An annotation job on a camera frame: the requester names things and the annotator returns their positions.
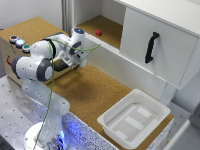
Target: green cable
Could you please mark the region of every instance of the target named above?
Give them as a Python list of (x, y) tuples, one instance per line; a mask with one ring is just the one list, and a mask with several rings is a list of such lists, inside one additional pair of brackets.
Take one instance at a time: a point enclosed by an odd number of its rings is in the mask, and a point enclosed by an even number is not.
[(43, 126), (44, 126), (44, 122), (45, 122), (45, 120), (46, 120), (46, 118), (47, 118), (47, 115), (48, 115), (48, 113), (49, 113), (49, 109), (50, 109), (50, 105), (51, 105), (51, 97), (52, 97), (52, 93), (53, 93), (53, 86), (54, 86), (54, 63), (53, 63), (53, 53), (52, 53), (52, 49), (51, 49), (50, 42), (48, 42), (48, 43), (49, 43), (49, 49), (50, 49), (50, 53), (51, 53), (52, 66), (53, 66), (53, 77), (52, 77), (52, 83), (51, 83), (51, 92), (50, 92), (50, 98), (49, 98), (48, 109), (47, 109), (46, 115), (45, 115), (45, 117), (44, 117), (44, 120), (43, 120), (43, 122), (42, 122), (42, 126), (41, 126), (41, 129), (40, 129), (39, 134), (38, 134), (38, 136), (37, 136), (37, 140), (36, 140), (36, 142), (35, 142), (35, 146), (34, 146), (33, 150), (35, 150), (35, 147), (36, 147), (36, 145), (37, 145), (38, 139), (39, 139), (39, 137), (40, 137), (40, 133), (41, 133), (42, 128), (43, 128)]
[(79, 51), (90, 51), (90, 50), (95, 50), (96, 48), (98, 48), (98, 47), (101, 46), (101, 44), (99, 44), (99, 45), (97, 45), (96, 47), (93, 47), (93, 48), (90, 48), (90, 49), (78, 49), (78, 48), (71, 47), (71, 46), (69, 46), (69, 45), (67, 45), (67, 44), (65, 44), (65, 43), (62, 43), (62, 42), (60, 42), (60, 41), (58, 41), (58, 40), (55, 40), (55, 39), (51, 39), (51, 40), (52, 40), (52, 41), (56, 41), (56, 42), (58, 42), (58, 43), (61, 43), (61, 44), (65, 45), (65, 46), (67, 46), (67, 47), (69, 47), (69, 48), (72, 48), (72, 49), (75, 49), (75, 50), (79, 50)]

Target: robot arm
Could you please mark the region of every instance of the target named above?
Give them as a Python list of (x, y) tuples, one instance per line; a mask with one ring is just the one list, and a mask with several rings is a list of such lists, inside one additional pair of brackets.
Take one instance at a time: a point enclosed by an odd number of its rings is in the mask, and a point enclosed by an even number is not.
[[(49, 42), (53, 59), (60, 57), (63, 63), (72, 68), (79, 65), (85, 67), (87, 53), (73, 49), (81, 48), (84, 38), (83, 30), (74, 29), (71, 38), (64, 34), (47, 37), (31, 46), (31, 57), (16, 57), (12, 62), (12, 69), (16, 76), (23, 80), (23, 92), (33, 101), (47, 107), (51, 90), (42, 82), (48, 81), (53, 74)], [(39, 148), (50, 149), (48, 143), (62, 131), (62, 115), (68, 113), (69, 108), (70, 104), (66, 99), (52, 93), (50, 111), (39, 137), (38, 150)], [(25, 146), (25, 149), (34, 147), (34, 144), (32, 140), (28, 146)]]

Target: box handle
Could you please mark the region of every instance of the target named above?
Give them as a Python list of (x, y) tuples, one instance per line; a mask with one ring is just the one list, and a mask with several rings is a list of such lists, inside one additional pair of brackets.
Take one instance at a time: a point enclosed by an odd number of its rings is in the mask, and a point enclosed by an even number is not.
[(160, 35), (156, 32), (153, 32), (153, 36), (151, 37), (150, 41), (149, 41), (149, 45), (148, 45), (148, 49), (147, 49), (147, 54), (145, 57), (145, 63), (148, 64), (149, 62), (151, 62), (153, 60), (153, 57), (151, 56), (152, 50), (153, 50), (153, 46), (154, 46), (154, 40), (157, 39)]

